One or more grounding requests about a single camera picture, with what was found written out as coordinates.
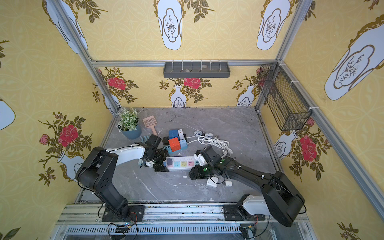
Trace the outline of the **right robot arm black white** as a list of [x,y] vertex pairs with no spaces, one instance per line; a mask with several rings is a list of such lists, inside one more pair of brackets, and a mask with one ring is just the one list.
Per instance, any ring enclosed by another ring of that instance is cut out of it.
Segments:
[[249,168],[230,157],[222,157],[208,146],[194,154],[199,164],[191,169],[191,180],[209,179],[214,175],[235,180],[262,193],[269,214],[281,225],[291,227],[305,199],[282,172],[274,174]]

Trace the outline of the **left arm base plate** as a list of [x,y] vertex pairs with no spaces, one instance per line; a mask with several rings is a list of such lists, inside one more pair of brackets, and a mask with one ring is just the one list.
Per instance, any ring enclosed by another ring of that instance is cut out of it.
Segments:
[[106,208],[102,222],[141,222],[143,220],[145,213],[144,205],[132,205],[132,206],[124,206],[117,213],[112,210]]

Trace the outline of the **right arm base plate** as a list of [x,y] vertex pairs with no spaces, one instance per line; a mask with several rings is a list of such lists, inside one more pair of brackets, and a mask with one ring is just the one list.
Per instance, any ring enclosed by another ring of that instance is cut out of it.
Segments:
[[225,221],[264,221],[265,215],[250,215],[237,205],[224,205],[222,208]]

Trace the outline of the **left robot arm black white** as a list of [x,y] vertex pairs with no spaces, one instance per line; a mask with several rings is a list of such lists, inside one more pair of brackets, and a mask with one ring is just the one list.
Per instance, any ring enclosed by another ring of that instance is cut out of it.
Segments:
[[153,163],[156,173],[169,172],[170,170],[164,166],[164,161],[169,153],[167,150],[159,149],[161,142],[160,137],[150,135],[145,143],[136,142],[115,149],[95,147],[77,170],[76,180],[102,200],[112,213],[120,217],[127,217],[131,212],[128,200],[113,185],[115,169],[121,164],[142,160],[141,166],[147,162]]

